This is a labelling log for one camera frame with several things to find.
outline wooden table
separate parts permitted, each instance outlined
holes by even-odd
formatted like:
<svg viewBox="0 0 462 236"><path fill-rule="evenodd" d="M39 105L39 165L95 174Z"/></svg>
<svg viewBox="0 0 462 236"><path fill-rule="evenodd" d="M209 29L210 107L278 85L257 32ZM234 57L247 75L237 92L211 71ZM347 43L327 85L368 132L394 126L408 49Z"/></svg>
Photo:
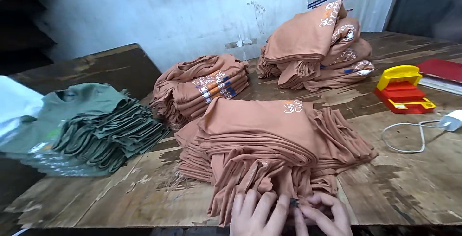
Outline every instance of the wooden table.
<svg viewBox="0 0 462 236"><path fill-rule="evenodd" d="M315 108L340 109L380 156L338 176L339 198L347 205L353 224L462 224L462 130L454 133L425 129L426 149L400 154L380 140L385 127L398 122L440 119L462 108L462 97L425 87L437 108L427 115L391 113L372 93L382 71L430 58L462 63L462 44L436 43L428 38L391 32L362 33L373 47L373 77L340 89L315 93L278 89L277 79L258 79L256 60L250 64L250 87L240 100L302 100ZM399 147L420 147L416 127L389 133ZM205 182L169 182L181 148L172 136L152 152L137 156L111 177L46 177L17 198L7 211L23 212L24 227L155 227L215 226L208 217L212 187Z"/></svg>

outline white charger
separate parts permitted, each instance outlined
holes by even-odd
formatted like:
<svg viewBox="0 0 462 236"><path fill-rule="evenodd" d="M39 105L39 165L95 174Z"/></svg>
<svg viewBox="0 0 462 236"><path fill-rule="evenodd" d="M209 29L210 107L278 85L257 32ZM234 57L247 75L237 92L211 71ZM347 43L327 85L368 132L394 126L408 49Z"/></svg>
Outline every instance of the white charger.
<svg viewBox="0 0 462 236"><path fill-rule="evenodd" d="M438 122L438 125L437 126L423 125L424 123L431 123L431 122ZM420 147L420 150L398 150L398 149L394 148L393 146L391 146L390 144L388 144L388 142L384 138L385 131L387 131L387 129L389 129L391 127L395 127L395 126L398 126L398 125L419 126L420 138L422 139L422 146ZM424 149L425 149L425 137L424 137L424 130L422 129L422 127L443 128L448 132L454 132L458 128L460 128L460 126L462 126L462 110L455 110L455 111L451 112L450 114L445 115L441 120L421 121L421 122L419 122L419 124L415 124L415 123L396 123L396 124L390 125L390 126L386 127L382 131L381 137L382 137L382 140L385 142L385 144L390 149L396 150L396 151L401 152L401 153L419 153L419 152L424 151Z"/></svg>
<svg viewBox="0 0 462 236"><path fill-rule="evenodd" d="M454 132L462 126L462 110L455 110L452 113L444 116L439 121L438 126L442 126L448 132Z"/></svg>

